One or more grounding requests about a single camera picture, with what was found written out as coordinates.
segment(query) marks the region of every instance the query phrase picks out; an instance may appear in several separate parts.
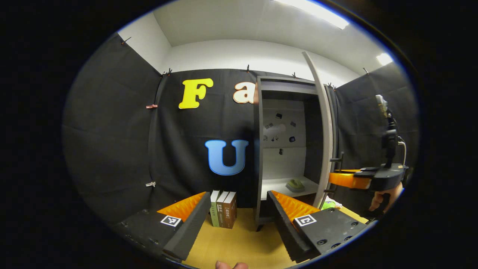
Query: book spine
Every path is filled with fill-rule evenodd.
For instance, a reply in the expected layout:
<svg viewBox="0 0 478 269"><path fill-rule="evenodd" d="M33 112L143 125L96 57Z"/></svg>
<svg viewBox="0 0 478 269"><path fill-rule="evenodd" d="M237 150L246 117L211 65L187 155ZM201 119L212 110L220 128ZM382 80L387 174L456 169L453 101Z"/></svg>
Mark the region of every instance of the book spine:
<svg viewBox="0 0 478 269"><path fill-rule="evenodd" d="M234 222L236 221L237 216L238 216L237 196L234 196L234 198L232 199L232 202L231 202L231 217L232 217L232 225L233 226L234 226Z"/></svg>
<svg viewBox="0 0 478 269"><path fill-rule="evenodd" d="M211 209L209 211L211 212L212 226L219 227L219 219L217 217L216 202L211 202Z"/></svg>
<svg viewBox="0 0 478 269"><path fill-rule="evenodd" d="M219 227L224 227L224 210L222 208L222 203L217 202L217 218L219 220Z"/></svg>
<svg viewBox="0 0 478 269"><path fill-rule="evenodd" d="M232 229L231 203L224 203L224 228Z"/></svg>

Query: yellow letter f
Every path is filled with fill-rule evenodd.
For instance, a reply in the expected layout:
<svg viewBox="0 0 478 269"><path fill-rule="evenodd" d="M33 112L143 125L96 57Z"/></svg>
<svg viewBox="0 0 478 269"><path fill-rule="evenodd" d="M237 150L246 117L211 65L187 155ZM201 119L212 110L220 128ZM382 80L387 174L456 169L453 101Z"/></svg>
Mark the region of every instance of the yellow letter f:
<svg viewBox="0 0 478 269"><path fill-rule="evenodd" d="M188 79L183 81L183 85L183 101L179 103L179 108L197 108L199 107L199 102L196 101L196 95L199 99L203 99L206 96L206 87L204 85L210 88L213 85L213 81L210 78Z"/></svg>

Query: blue letter u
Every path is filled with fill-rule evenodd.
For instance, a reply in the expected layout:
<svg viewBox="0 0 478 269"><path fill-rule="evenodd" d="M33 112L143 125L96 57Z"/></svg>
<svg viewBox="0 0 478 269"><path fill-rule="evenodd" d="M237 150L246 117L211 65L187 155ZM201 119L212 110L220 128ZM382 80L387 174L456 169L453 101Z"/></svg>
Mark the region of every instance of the blue letter u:
<svg viewBox="0 0 478 269"><path fill-rule="evenodd" d="M246 147L249 142L246 140L234 140L232 146L236 148L236 163L233 166L225 166L222 162L222 149L226 142L222 140L209 140L204 145L209 155L209 168L221 176L232 176L244 169L246 165Z"/></svg>

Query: book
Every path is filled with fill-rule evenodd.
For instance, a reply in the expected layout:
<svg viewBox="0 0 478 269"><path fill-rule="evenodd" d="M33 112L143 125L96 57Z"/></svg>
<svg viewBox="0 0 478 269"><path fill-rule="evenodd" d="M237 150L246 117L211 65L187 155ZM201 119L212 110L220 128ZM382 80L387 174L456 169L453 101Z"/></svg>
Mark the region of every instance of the book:
<svg viewBox="0 0 478 269"><path fill-rule="evenodd" d="M234 226L237 217L236 200L236 192L231 191L222 203L224 210L224 228L232 229Z"/></svg>
<svg viewBox="0 0 478 269"><path fill-rule="evenodd" d="M217 207L217 218L219 220L219 227L224 227L224 209L222 207L222 203L228 196L229 191L223 191L221 193L221 196L216 201L216 207Z"/></svg>
<svg viewBox="0 0 478 269"><path fill-rule="evenodd" d="M213 227L219 227L219 219L217 218L216 201L220 194L221 194L220 191L212 191L212 194L211 194L211 208L209 209L209 212L211 213L211 221L212 221Z"/></svg>

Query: black foam pad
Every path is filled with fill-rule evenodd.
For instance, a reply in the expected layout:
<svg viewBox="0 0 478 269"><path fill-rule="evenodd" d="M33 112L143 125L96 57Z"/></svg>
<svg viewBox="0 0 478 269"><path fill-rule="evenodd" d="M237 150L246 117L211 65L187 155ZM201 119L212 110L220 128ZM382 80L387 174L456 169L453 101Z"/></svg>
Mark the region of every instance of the black foam pad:
<svg viewBox="0 0 478 269"><path fill-rule="evenodd" d="M274 222L291 260L299 263L318 256L319 253L315 247L294 228L281 204L271 191L267 192L267 200L270 200L274 205L271 207L274 211Z"/></svg>
<svg viewBox="0 0 478 269"><path fill-rule="evenodd" d="M365 224L335 208L296 218L294 225L321 255L342 247L366 227Z"/></svg>
<svg viewBox="0 0 478 269"><path fill-rule="evenodd" d="M170 218L173 223L164 214L144 209L112 228L136 247L155 257L162 257L164 246L183 225L181 219Z"/></svg>
<svg viewBox="0 0 478 269"><path fill-rule="evenodd" d="M172 257L186 260L210 208L211 193L206 192L186 222L164 246L164 252Z"/></svg>

